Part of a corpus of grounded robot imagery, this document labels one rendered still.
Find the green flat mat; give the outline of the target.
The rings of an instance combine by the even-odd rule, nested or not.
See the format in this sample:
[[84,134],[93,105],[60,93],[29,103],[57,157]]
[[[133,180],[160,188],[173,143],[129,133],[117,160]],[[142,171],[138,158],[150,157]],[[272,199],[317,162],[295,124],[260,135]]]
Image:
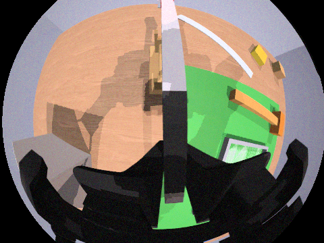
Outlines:
[[[202,68],[186,68],[186,97],[188,144],[218,159],[224,137],[269,146],[271,153],[267,170],[275,152],[277,136],[270,133],[271,124],[253,111],[230,101],[230,91],[237,89],[252,97],[270,113],[279,111],[279,105],[261,92]],[[208,222],[208,221],[206,221]],[[163,178],[159,223],[157,229],[178,229],[206,223],[197,223],[186,186],[184,202],[165,203],[165,176]]]

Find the orange mallet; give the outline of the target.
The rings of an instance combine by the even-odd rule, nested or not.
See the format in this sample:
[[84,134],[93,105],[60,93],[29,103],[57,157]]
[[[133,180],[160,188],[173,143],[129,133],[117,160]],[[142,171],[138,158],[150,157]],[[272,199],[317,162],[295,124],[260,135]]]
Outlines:
[[267,108],[264,108],[264,106],[252,99],[252,97],[248,97],[247,94],[244,94],[237,89],[230,91],[229,95],[229,100],[233,103],[237,103],[243,108],[253,111],[253,113],[255,113],[257,116],[260,116],[265,121],[270,122],[270,133],[276,136],[283,136],[284,114],[281,111],[272,111],[272,113],[270,113]]

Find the small orange block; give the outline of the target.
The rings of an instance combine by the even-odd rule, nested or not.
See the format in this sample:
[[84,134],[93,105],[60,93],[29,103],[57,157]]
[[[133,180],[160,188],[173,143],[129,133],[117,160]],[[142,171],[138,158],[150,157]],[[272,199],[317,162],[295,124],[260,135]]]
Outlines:
[[278,60],[272,64],[272,68],[273,68],[273,73],[275,74],[276,78],[279,80],[279,79],[282,79],[282,78],[285,78],[285,74],[284,73],[284,68],[283,66],[281,65],[280,62],[278,62]]

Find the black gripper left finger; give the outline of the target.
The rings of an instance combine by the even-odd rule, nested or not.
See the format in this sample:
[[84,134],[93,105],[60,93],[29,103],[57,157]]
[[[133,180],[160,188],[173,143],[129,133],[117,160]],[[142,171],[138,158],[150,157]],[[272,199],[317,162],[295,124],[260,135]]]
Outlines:
[[124,172],[79,165],[73,173],[84,191],[122,202],[138,203],[151,227],[157,229],[164,178],[164,140]]

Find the white flat bar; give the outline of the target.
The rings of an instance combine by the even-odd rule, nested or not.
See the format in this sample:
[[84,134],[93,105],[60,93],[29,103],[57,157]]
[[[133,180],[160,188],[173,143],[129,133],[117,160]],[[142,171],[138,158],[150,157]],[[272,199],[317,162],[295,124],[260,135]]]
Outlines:
[[235,51],[233,51],[233,49],[230,48],[229,45],[224,43],[223,40],[221,40],[213,32],[210,32],[210,30],[208,30],[207,28],[205,28],[202,25],[198,24],[198,22],[192,21],[192,19],[190,19],[190,18],[188,18],[186,16],[182,16],[180,14],[180,16],[178,16],[178,19],[181,19],[183,22],[187,22],[187,24],[191,24],[192,27],[195,27],[196,29],[198,29],[201,32],[205,33],[206,35],[208,35],[211,38],[211,40],[214,40],[214,41],[216,41],[216,43],[221,45],[221,47],[224,48],[225,51],[227,51],[227,53],[229,53],[230,56],[232,56],[233,59],[235,59],[238,62],[238,64],[240,64],[240,67],[243,68],[243,70],[245,70],[245,72],[248,74],[249,78],[251,78],[251,76],[253,75],[253,72],[251,71],[251,69],[248,67],[248,65],[246,65],[245,62],[243,62],[242,59],[240,59],[240,56],[238,56],[238,54]]

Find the yellow rectangular block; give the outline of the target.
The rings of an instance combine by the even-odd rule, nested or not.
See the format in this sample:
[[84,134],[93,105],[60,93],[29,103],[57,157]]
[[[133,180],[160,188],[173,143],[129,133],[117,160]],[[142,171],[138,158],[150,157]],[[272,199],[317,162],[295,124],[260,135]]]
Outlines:
[[253,51],[251,52],[251,55],[256,60],[257,64],[259,65],[265,64],[265,60],[267,59],[267,54],[265,54],[261,46],[259,45],[255,46]]

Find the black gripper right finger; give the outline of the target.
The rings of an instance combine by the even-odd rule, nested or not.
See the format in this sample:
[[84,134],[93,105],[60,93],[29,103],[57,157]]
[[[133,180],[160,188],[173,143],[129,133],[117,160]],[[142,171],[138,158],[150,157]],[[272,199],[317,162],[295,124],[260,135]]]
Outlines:
[[210,221],[209,216],[235,181],[267,167],[271,153],[260,153],[250,159],[226,163],[200,149],[187,145],[187,194],[197,223]]

